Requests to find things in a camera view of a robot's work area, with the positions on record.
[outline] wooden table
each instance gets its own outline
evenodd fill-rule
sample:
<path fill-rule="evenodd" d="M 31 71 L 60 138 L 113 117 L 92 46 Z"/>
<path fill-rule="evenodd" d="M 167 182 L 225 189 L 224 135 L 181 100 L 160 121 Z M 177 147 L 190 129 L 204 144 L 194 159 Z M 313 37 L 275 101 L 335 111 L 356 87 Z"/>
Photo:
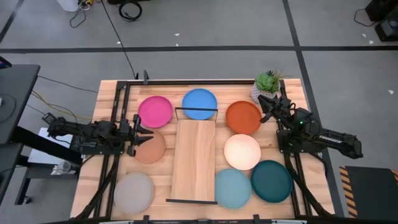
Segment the wooden table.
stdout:
<path fill-rule="evenodd" d="M 117 80 L 104 80 L 98 92 L 93 120 L 110 120 Z M 307 102 L 300 79 L 285 79 L 287 96 L 296 103 L 297 107 L 307 108 Z M 148 85 L 132 86 L 129 93 L 127 119 L 130 121 L 137 113 L 140 103 L 147 97 L 161 95 L 168 98 L 174 107 L 182 106 L 182 98 L 189 90 L 206 88 L 213 92 L 218 100 L 218 117 L 216 120 L 216 172 L 230 168 L 224 158 L 224 144 L 229 137 L 234 135 L 226 125 L 225 113 L 228 106 L 238 100 L 253 102 L 250 96 L 251 85 Z M 119 99 L 119 107 L 123 102 L 123 95 Z M 118 110 L 117 120 L 120 119 L 121 110 Z M 252 137 L 261 147 L 261 160 L 272 159 L 284 164 L 283 155 L 279 152 L 276 139 L 277 123 L 271 118 Z M 166 152 L 164 156 L 153 164 L 140 164 L 126 153 L 120 158 L 118 180 L 130 172 L 142 172 L 148 175 L 155 185 L 155 197 L 151 206 L 138 215 L 126 215 L 113 206 L 112 220 L 142 220 L 144 215 L 149 215 L 151 220 L 188 220 L 188 219 L 252 219 L 254 214 L 260 218 L 293 218 L 292 200 L 289 197 L 281 203 L 267 203 L 259 199 L 254 193 L 250 201 L 241 209 L 230 210 L 220 205 L 197 205 L 186 203 L 170 203 L 165 199 L 170 198 L 173 166 L 174 147 L 177 132 L 177 119 L 175 114 L 169 124 L 158 129 L 165 138 Z M 88 161 L 80 172 L 75 199 L 72 206 L 71 217 L 78 215 L 98 188 L 103 156 L 98 155 Z M 325 177 L 323 164 L 309 154 L 301 154 L 303 171 L 308 188 L 315 198 L 330 213 L 334 213 L 330 192 Z M 296 186 L 300 211 L 304 212 L 302 194 Z M 100 215 L 104 215 L 108 193 L 103 195 L 103 206 Z"/>

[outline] blue plate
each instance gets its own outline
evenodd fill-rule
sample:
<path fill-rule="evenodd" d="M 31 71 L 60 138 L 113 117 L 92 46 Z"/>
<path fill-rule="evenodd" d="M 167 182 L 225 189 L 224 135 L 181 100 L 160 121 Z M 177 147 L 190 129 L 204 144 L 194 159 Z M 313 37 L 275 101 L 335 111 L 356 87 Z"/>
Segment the blue plate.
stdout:
<path fill-rule="evenodd" d="M 222 170 L 215 182 L 216 201 L 225 208 L 241 208 L 250 199 L 250 180 L 240 170 Z"/>
<path fill-rule="evenodd" d="M 197 88 L 184 96 L 182 107 L 217 109 L 217 99 L 210 91 Z M 184 110 L 184 113 L 192 119 L 204 120 L 210 118 L 215 111 Z"/>
<path fill-rule="evenodd" d="M 287 169 L 276 161 L 262 161 L 251 173 L 254 192 L 266 202 L 281 202 L 292 191 L 292 178 Z"/>

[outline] pink plate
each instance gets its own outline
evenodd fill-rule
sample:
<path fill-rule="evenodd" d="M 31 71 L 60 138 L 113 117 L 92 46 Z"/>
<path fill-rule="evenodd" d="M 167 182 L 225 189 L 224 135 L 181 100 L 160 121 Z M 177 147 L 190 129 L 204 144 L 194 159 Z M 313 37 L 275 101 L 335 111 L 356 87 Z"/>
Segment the pink plate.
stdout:
<path fill-rule="evenodd" d="M 172 119 L 173 106 L 163 96 L 151 96 L 139 105 L 138 115 L 145 127 L 159 128 Z"/>

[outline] potted plant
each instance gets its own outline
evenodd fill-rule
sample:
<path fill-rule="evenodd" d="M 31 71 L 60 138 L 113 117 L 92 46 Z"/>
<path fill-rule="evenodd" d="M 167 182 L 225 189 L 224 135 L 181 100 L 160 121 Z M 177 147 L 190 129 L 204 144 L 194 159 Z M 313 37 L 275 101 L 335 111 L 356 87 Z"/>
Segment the potted plant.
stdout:
<path fill-rule="evenodd" d="M 282 74 L 278 69 L 269 70 L 259 74 L 251 88 L 251 98 L 256 103 L 259 103 L 257 98 L 259 95 L 274 98 L 279 92 L 280 78 L 282 78 Z"/>

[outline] white pot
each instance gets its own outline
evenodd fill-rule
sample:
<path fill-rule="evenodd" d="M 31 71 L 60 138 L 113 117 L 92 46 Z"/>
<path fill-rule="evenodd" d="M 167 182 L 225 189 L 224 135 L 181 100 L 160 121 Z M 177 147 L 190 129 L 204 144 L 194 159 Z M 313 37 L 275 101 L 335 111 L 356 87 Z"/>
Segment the white pot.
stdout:
<path fill-rule="evenodd" d="M 78 0 L 57 0 L 57 2 L 67 12 L 76 12 L 79 9 Z"/>
<path fill-rule="evenodd" d="M 275 93 L 270 93 L 268 91 L 263 91 L 263 90 L 259 90 L 257 88 L 256 83 L 253 84 L 253 86 L 251 87 L 251 98 L 254 100 L 254 102 L 256 103 L 260 103 L 259 102 L 259 95 L 263 95 L 266 96 L 268 98 L 274 98 L 276 95 L 278 95 L 279 91 L 276 91 Z"/>

